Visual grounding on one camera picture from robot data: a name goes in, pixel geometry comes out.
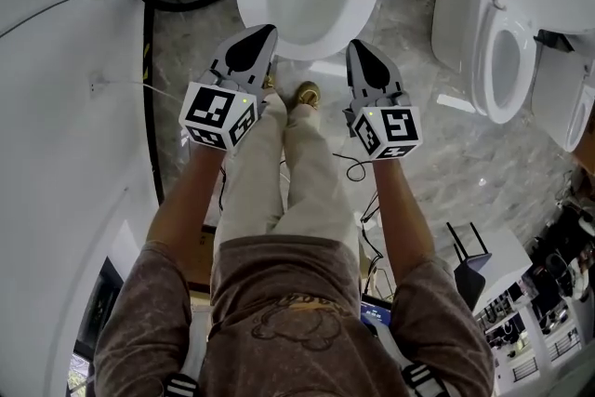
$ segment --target gold shoe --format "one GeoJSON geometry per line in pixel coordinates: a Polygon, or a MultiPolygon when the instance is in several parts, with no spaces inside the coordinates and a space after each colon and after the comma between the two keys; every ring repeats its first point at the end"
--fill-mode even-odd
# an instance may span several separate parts
{"type": "Polygon", "coordinates": [[[305,81],[297,89],[297,104],[308,104],[315,110],[320,103],[320,88],[312,81],[305,81]]]}
{"type": "Polygon", "coordinates": [[[275,88],[275,80],[272,75],[267,74],[264,77],[264,82],[262,82],[262,89],[272,89],[275,88]]]}

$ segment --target person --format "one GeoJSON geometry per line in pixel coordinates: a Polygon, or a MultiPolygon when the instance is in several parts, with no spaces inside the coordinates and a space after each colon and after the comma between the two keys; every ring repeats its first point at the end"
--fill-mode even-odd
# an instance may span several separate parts
{"type": "MultiPolygon", "coordinates": [[[[409,395],[399,365],[360,320],[358,231],[319,132],[320,90],[303,84],[290,114],[274,90],[268,93],[267,107],[237,150],[217,227],[213,325],[199,393],[409,395]],[[285,212],[283,148],[291,176],[285,212]]],[[[99,397],[161,395],[164,380],[182,367],[191,308],[180,270],[196,247],[224,155],[199,146],[157,212],[99,339],[99,397]]],[[[491,395],[492,354],[434,256],[399,161],[376,161],[373,168],[397,284],[394,342],[458,394],[491,395]]]]}

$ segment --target leg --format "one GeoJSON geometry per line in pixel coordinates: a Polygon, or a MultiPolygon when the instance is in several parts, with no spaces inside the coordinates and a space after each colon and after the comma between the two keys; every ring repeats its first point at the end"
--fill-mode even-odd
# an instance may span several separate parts
{"type": "Polygon", "coordinates": [[[273,233],[337,240],[359,260],[353,213],[319,127],[320,114],[308,104],[299,104],[289,115],[284,137],[291,174],[288,210],[273,233]]]}
{"type": "Polygon", "coordinates": [[[283,214],[279,163],[287,109],[277,93],[265,99],[262,117],[238,146],[225,191],[215,248],[223,242],[271,231],[283,214]]]}

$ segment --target marble floor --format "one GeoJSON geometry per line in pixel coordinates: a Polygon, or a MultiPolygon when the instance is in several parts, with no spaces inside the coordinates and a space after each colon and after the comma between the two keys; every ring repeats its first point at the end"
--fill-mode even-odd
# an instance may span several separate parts
{"type": "MultiPolygon", "coordinates": [[[[571,158],[536,127],[527,105],[501,126],[477,113],[436,102],[440,94],[465,96],[459,76],[432,53],[433,9],[434,0],[377,0],[360,34],[394,60],[412,103],[421,110],[424,144],[402,160],[405,174],[439,249],[452,250],[447,221],[464,242],[472,238],[472,221],[480,232],[508,226],[527,243],[555,211],[556,197],[567,172],[573,169],[571,158]]],[[[188,82],[200,77],[217,45],[242,29],[235,0],[222,0],[190,13],[157,13],[154,85],[183,99],[188,82]]],[[[348,138],[341,112],[350,102],[344,52],[309,62],[278,59],[275,74],[278,89],[286,97],[305,79],[316,82],[322,90],[322,133],[331,150],[364,159],[362,146],[348,138]]],[[[154,101],[167,191],[188,160],[189,144],[178,124],[179,105],[160,95],[155,95],[154,101]]],[[[232,167],[232,158],[228,162],[232,167]]],[[[339,173],[344,176],[351,164],[337,159],[339,173]]],[[[368,166],[368,175],[361,182],[345,179],[354,212],[361,213],[375,191],[371,172],[368,166]]],[[[286,189],[283,179],[281,186],[286,189]]],[[[207,223],[212,225],[217,225],[219,217],[217,198],[218,190],[207,215],[207,223]]],[[[368,235],[378,248],[384,248],[377,225],[368,235]]]]}

